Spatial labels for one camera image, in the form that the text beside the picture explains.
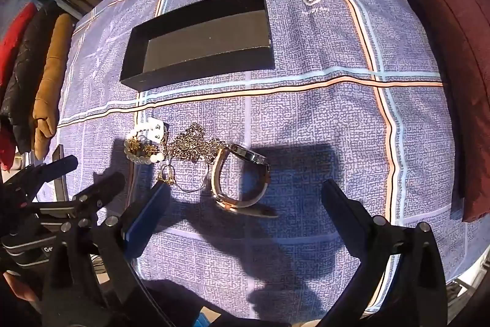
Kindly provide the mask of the left hand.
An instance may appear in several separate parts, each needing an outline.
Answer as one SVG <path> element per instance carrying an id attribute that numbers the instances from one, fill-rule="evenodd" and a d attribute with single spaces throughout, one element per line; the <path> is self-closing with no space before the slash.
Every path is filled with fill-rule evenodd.
<path id="1" fill-rule="evenodd" d="M 38 302 L 35 292 L 26 283 L 19 280 L 15 275 L 4 272 L 3 277 L 16 297 L 32 304 L 36 304 Z"/>

